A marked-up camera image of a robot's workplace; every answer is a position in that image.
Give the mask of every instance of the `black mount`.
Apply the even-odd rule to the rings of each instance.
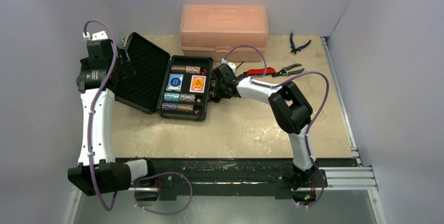
[[[154,166],[150,159],[146,159],[148,164],[148,175],[155,175]],[[97,186],[101,194],[127,190],[131,186],[131,170],[125,163],[105,163],[102,160],[94,166]],[[80,189],[87,196],[96,195],[89,166],[79,164],[78,167],[68,169],[68,180]],[[143,186],[151,186],[152,181],[144,181]]]
[[[212,100],[219,102],[221,98],[240,97],[236,86],[244,79],[243,75],[236,77],[227,64],[221,64],[212,71],[212,79],[216,81],[212,90]]]
[[[129,159],[117,158],[116,162]],[[152,158],[156,172],[175,171],[185,175],[193,184],[194,196],[268,196],[275,199],[299,199],[304,201],[309,191],[292,190],[293,159],[200,159],[200,158]],[[356,167],[356,159],[318,159],[320,166]],[[159,178],[162,184],[159,200],[176,200],[177,196],[190,195],[186,182],[179,176],[164,175]],[[317,172],[300,187],[310,188],[316,183],[322,184],[322,177]],[[135,183],[132,187],[144,187]],[[156,197],[140,196],[140,200],[157,200]]]
[[[100,87],[113,60],[112,41],[109,39],[89,41],[86,43],[88,57],[80,60],[80,74],[76,79],[81,93],[87,89]],[[135,75],[136,72],[124,48],[118,49],[116,65],[106,88],[114,91],[119,80]]]

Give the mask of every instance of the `black carrying case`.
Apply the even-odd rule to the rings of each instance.
[[[116,87],[115,100],[133,107],[147,114],[159,112],[163,118],[187,119],[202,121],[206,118],[209,102],[209,87],[213,60],[202,57],[185,57],[174,55],[170,57],[168,52],[162,50],[154,43],[137,34],[128,36],[125,49],[136,71],[136,75],[120,80]],[[190,65],[206,68],[207,73],[204,93],[190,92],[191,77],[193,74],[182,73],[182,89],[180,92],[166,91],[172,65]],[[202,99],[198,103],[166,102],[165,92],[193,94]],[[177,111],[162,110],[162,103],[177,103],[194,105],[192,113],[180,113]]]

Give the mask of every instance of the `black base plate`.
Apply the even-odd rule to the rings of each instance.
[[[128,159],[117,159],[126,162]],[[156,173],[178,172],[193,184],[193,195],[201,196],[273,196],[291,199],[291,181],[279,177],[293,173],[292,159],[151,159]],[[317,159],[322,167],[356,167],[356,159]],[[312,177],[321,185],[319,173]],[[178,176],[161,178],[160,200],[176,200],[189,195],[187,183]]]

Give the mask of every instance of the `orange plastic storage box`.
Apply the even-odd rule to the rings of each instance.
[[[220,61],[228,51],[249,44],[267,49],[267,11],[263,6],[184,5],[180,27],[181,49],[188,56]],[[234,51],[229,61],[261,61],[251,48]]]

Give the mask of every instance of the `metal frame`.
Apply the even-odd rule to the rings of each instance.
[[[350,142],[351,148],[356,148],[356,142],[354,141],[353,132],[351,131],[350,121],[348,120],[348,114],[346,107],[344,105],[344,100],[342,99],[341,90],[339,89],[338,79],[336,78],[335,69],[333,68],[333,63],[331,62],[330,52],[328,51],[327,39],[325,37],[320,38],[322,46],[324,47],[325,55],[327,56],[328,66],[330,67],[331,77],[335,83],[336,94],[338,96],[339,105],[341,106],[342,119],[344,120],[344,125],[346,126],[347,135]]]
[[[331,61],[330,52],[327,46],[327,40],[325,37],[321,37],[321,42],[324,47],[324,51],[327,57],[328,65],[331,71],[332,79],[335,83],[335,89],[337,98],[342,112],[342,119],[346,127],[347,135],[350,142],[350,150],[354,159],[356,159],[357,167],[322,167],[326,172],[326,177],[328,181],[328,187],[325,190],[366,190],[369,194],[370,203],[376,222],[378,224],[386,224],[386,218],[384,215],[383,208],[380,203],[378,195],[378,186],[373,174],[371,167],[362,167],[361,159],[359,156],[358,148],[356,146],[353,133],[350,127],[350,121],[348,119],[347,111],[342,99],[339,84],[337,82],[335,70]],[[154,187],[138,187],[130,188],[130,191],[137,192],[155,192],[157,191]],[[309,191],[310,188],[298,188],[296,191]],[[69,199],[68,208],[66,211],[65,219],[63,223],[72,224],[79,206],[80,198],[83,196],[80,190],[73,187],[71,189],[71,196]]]

